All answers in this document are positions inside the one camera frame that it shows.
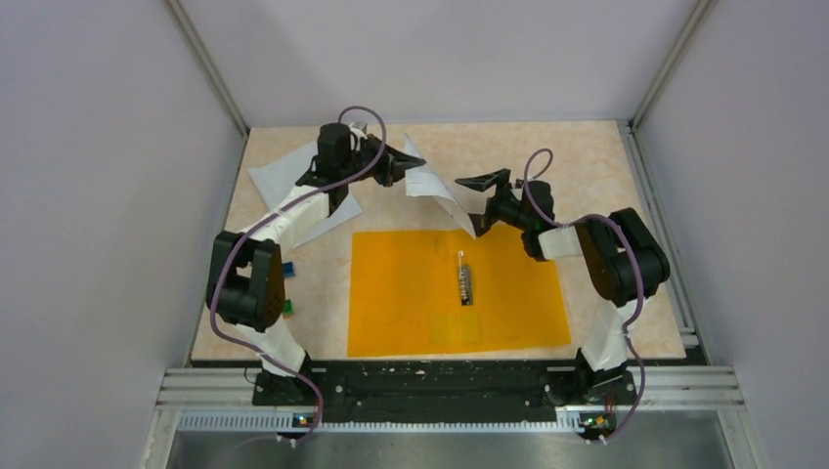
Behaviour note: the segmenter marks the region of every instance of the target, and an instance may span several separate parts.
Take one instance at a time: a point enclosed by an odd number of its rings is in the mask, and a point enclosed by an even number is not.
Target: yellow mat
[[[462,306],[458,252],[474,304]],[[553,262],[529,258],[514,228],[355,233],[349,357],[459,354],[570,343]]]

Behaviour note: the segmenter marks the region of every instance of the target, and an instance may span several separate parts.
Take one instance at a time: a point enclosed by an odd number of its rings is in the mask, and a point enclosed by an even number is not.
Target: marble-patterned surface
[[[376,135],[379,129],[370,127]],[[237,231],[265,213],[247,168],[264,166],[276,158],[314,141],[319,127],[253,129],[242,160],[227,229]],[[405,124],[389,126],[388,142],[403,149],[409,134],[441,177],[451,181],[507,167],[513,179],[523,172],[527,157],[548,147],[555,160],[541,179],[552,185],[556,220],[569,221],[595,212],[607,214],[632,206],[641,213],[633,176],[622,140],[613,121],[516,122],[465,124]],[[539,156],[531,173],[545,164]],[[429,197],[406,197],[401,183],[382,188],[373,181],[350,186],[364,213],[297,249],[284,253],[297,276],[285,282],[295,314],[289,326],[296,340],[314,359],[347,359],[348,308],[351,268],[351,235],[360,231],[456,229],[449,215]],[[459,201],[472,212],[483,209],[486,196],[453,186]],[[597,295],[584,261],[559,262],[573,343],[557,348],[476,353],[441,358],[523,359],[575,357],[578,345],[589,333]],[[219,320],[220,327],[235,335]],[[671,301],[660,288],[645,307],[633,329],[636,349],[646,358],[684,357]],[[253,358],[246,349],[226,343],[210,330],[202,313],[193,360],[241,360]],[[438,358],[418,356],[418,358]]]

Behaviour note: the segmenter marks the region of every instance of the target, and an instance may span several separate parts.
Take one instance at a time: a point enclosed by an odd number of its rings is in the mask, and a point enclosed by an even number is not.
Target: white wall
[[[707,348],[780,468],[829,458],[827,18],[719,2],[643,130]]]
[[[0,467],[135,467],[240,136],[160,1],[0,6]]]
[[[248,125],[627,118],[695,0],[185,0]]]

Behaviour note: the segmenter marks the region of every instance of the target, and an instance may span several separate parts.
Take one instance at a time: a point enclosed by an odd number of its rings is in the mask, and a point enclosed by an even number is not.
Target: purple cable
[[[262,359],[265,360],[266,362],[270,363],[271,365],[275,366],[276,368],[278,368],[278,369],[280,369],[280,370],[282,370],[282,371],[284,371],[288,374],[291,374],[291,375],[295,376],[300,381],[307,384],[314,391],[314,394],[317,395],[317,406],[316,406],[316,409],[314,411],[314,421],[311,422],[311,426],[308,428],[308,433],[306,433],[301,438],[296,440],[297,445],[299,445],[301,443],[304,443],[308,438],[310,438],[311,434],[314,433],[314,430],[317,428],[317,426],[320,424],[320,421],[323,419],[323,404],[324,404],[324,402],[323,402],[323,393],[320,391],[320,388],[318,388],[314,384],[313,381],[311,381],[307,377],[303,376],[302,374],[288,368],[284,364],[282,364],[280,362],[277,362],[276,360],[274,360],[270,356],[266,355],[256,345],[251,344],[250,342],[247,342],[245,340],[237,339],[236,337],[231,337],[230,335],[222,332],[221,329],[219,329],[219,324],[216,321],[216,307],[218,306],[218,303],[219,303],[219,293],[221,293],[222,287],[224,287],[225,281],[227,281],[228,272],[230,271],[231,266],[233,266],[234,259],[236,259],[237,254],[239,254],[241,246],[248,239],[250,239],[250,237],[254,233],[258,232],[264,226],[266,226],[269,223],[276,220],[277,217],[280,216],[281,212],[287,212],[288,210],[295,207],[299,203],[302,203],[304,200],[308,199],[309,197],[311,197],[313,195],[316,195],[318,193],[321,193],[321,192],[327,192],[327,191],[330,191],[332,189],[336,189],[340,186],[344,186],[346,184],[349,184],[353,181],[356,181],[356,180],[360,179],[364,174],[366,174],[367,172],[369,172],[369,170],[371,170],[371,168],[377,163],[377,161],[379,161],[380,157],[383,155],[383,152],[386,149],[386,125],[383,122],[383,119],[380,117],[380,115],[378,113],[374,112],[373,110],[369,109],[368,107],[349,106],[346,109],[344,109],[342,112],[339,113],[339,117],[337,117],[337,121],[341,122],[343,115],[345,115],[345,113],[348,112],[349,110],[363,110],[363,111],[368,112],[369,114],[373,115],[374,118],[377,119],[377,123],[380,125],[380,133],[381,133],[380,148],[377,150],[377,155],[374,157],[374,159],[365,168],[361,169],[357,173],[343,179],[342,181],[338,181],[336,183],[329,184],[327,186],[323,186],[321,188],[315,189],[313,191],[310,191],[308,193],[305,193],[305,194],[297,197],[296,199],[294,199],[291,202],[287,203],[285,206],[280,207],[279,211],[274,212],[271,215],[269,215],[268,217],[260,220],[256,225],[254,225],[250,230],[248,230],[247,233],[243,234],[239,238],[239,240],[236,242],[236,244],[234,244],[233,249],[231,249],[231,252],[228,255],[228,260],[225,261],[225,265],[222,266],[222,272],[219,274],[219,279],[216,282],[216,289],[213,291],[213,299],[210,302],[210,328],[213,329],[213,333],[215,333],[216,335],[218,335],[222,339],[227,340],[228,342],[231,342],[231,343],[237,344],[237,345],[241,345],[241,346],[246,347],[246,348],[252,350],[253,352],[261,355]],[[250,442],[253,442],[253,441],[256,441],[256,440],[259,440],[259,439],[261,439],[261,438],[254,438],[254,439],[246,440],[246,441],[241,442],[240,444],[234,446],[233,448],[231,448],[231,450],[237,449],[239,447],[242,447],[242,446],[246,445],[247,443],[250,443]]]
[[[633,310],[633,314],[631,315],[631,317],[628,320],[626,320],[625,322],[622,323],[622,332],[625,334],[625,342],[628,344],[628,349],[631,351],[631,354],[633,354],[633,357],[636,359],[636,364],[638,364],[638,366],[639,366],[639,370],[640,370],[640,374],[639,374],[639,376],[640,376],[639,377],[639,392],[636,393],[636,398],[633,400],[633,405],[631,405],[631,410],[628,411],[628,413],[625,415],[625,418],[623,418],[622,422],[619,424],[619,426],[616,427],[616,430],[612,434],[610,434],[609,436],[607,436],[605,438],[605,441],[610,441],[611,439],[616,438],[616,435],[619,434],[619,432],[621,432],[622,429],[625,428],[628,425],[628,422],[630,421],[631,417],[633,416],[633,413],[636,411],[636,409],[639,407],[639,403],[642,401],[642,395],[644,394],[644,390],[645,390],[645,363],[642,361],[642,357],[639,356],[639,353],[633,347],[633,341],[631,340],[630,331],[629,331],[629,328],[631,327],[631,324],[633,324],[639,318],[639,315],[641,315],[642,307],[644,306],[644,302],[645,302],[644,285],[642,283],[642,271],[639,269],[639,264],[636,262],[636,256],[633,254],[633,249],[631,248],[631,244],[628,242],[628,239],[625,237],[625,234],[622,232],[622,228],[619,225],[617,225],[616,222],[614,222],[613,220],[611,220],[611,219],[609,219],[609,218],[607,218],[603,215],[598,215],[598,214],[592,213],[592,214],[585,215],[584,217],[581,217],[580,219],[576,220],[575,222],[560,224],[560,223],[557,223],[557,222],[553,221],[551,218],[549,218],[546,215],[546,213],[544,213],[544,211],[541,209],[541,207],[539,207],[539,204],[536,202],[536,200],[533,199],[533,195],[529,191],[528,185],[526,184],[526,182],[529,181],[527,176],[529,176],[529,174],[530,174],[530,165],[533,164],[533,160],[536,159],[536,157],[541,153],[548,153],[549,154],[549,159],[547,160],[547,163],[546,163],[544,169],[539,171],[539,174],[535,175],[533,177],[533,179],[537,179],[537,178],[541,177],[543,175],[543,173],[547,170],[547,168],[549,168],[549,165],[552,164],[552,150],[551,149],[538,149],[538,150],[536,150],[536,152],[534,152],[532,155],[530,155],[530,158],[527,159],[527,163],[524,165],[524,181],[525,181],[524,194],[527,195],[527,199],[530,200],[530,204],[533,205],[533,208],[536,209],[536,212],[538,212],[539,215],[541,215],[541,217],[546,222],[548,222],[549,224],[553,225],[556,228],[567,228],[567,227],[573,226],[573,225],[575,225],[579,222],[583,222],[585,220],[596,220],[596,221],[599,221],[599,222],[607,225],[607,227],[609,227],[611,230],[613,230],[613,233],[616,234],[616,237],[622,242],[622,246],[625,247],[625,251],[628,254],[628,260],[631,261],[631,266],[633,267],[633,277],[635,278],[635,282],[636,282],[636,308],[635,308],[635,310]]]

